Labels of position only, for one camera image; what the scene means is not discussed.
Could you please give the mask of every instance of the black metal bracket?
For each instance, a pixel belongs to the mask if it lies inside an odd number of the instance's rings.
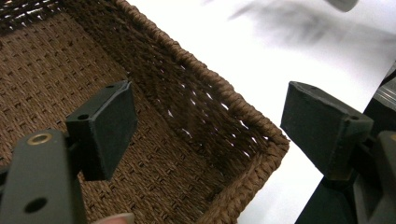
[[[109,180],[136,130],[131,82],[97,92],[57,130],[18,141],[0,171],[0,223],[87,223],[77,174]]]
[[[370,136],[373,124],[325,91],[289,84],[283,130],[323,173],[327,185],[344,189],[354,183],[359,223],[393,223],[387,220],[396,220],[396,133],[383,132],[375,140]],[[359,173],[356,181],[353,172]]]

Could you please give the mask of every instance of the white table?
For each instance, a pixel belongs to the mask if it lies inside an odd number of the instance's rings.
[[[321,0],[129,2],[277,126],[289,81],[315,85],[362,112],[396,59],[392,0],[361,0],[348,13]],[[294,223],[321,178],[291,143],[239,223]]]

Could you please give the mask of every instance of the woven basket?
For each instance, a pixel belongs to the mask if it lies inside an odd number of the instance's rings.
[[[126,78],[138,131],[112,181],[82,182],[88,220],[134,212],[139,224],[235,223],[289,141],[121,0],[1,1],[0,165],[19,138],[65,131],[69,113]]]

